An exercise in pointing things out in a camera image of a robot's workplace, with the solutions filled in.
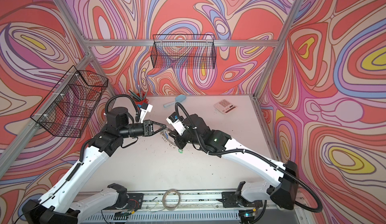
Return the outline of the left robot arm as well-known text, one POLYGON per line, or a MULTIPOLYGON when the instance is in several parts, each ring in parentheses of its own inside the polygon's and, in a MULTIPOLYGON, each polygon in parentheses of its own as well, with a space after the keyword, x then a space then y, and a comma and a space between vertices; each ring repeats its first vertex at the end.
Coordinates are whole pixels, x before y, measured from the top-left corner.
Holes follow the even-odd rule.
POLYGON ((93 176, 119 148, 124 148, 125 138, 150 137, 157 133, 154 122, 145 120, 152 110, 149 104, 139 109, 139 122, 132 120, 125 107, 113 108, 106 114, 107 123, 81 148, 79 160, 70 170, 38 200, 29 200, 22 213, 29 224, 80 224, 90 216, 114 208, 126 209, 129 203, 127 189, 113 183, 103 191, 82 201, 74 199, 93 176))

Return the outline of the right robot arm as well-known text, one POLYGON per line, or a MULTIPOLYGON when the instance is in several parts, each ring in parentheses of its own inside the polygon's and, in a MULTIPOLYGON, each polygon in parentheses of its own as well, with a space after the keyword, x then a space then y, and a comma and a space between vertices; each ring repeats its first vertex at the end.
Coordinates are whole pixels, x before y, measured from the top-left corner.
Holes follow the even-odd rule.
POLYGON ((293 210, 299 185, 280 169, 298 177, 296 163, 283 163, 257 154, 230 135, 210 129, 196 114, 184 119, 172 113, 167 122, 174 128, 170 136, 180 149, 187 144, 199 145, 214 156, 240 164, 263 179, 261 182, 239 183, 235 195, 241 206, 258 200, 271 200, 283 209, 293 210))

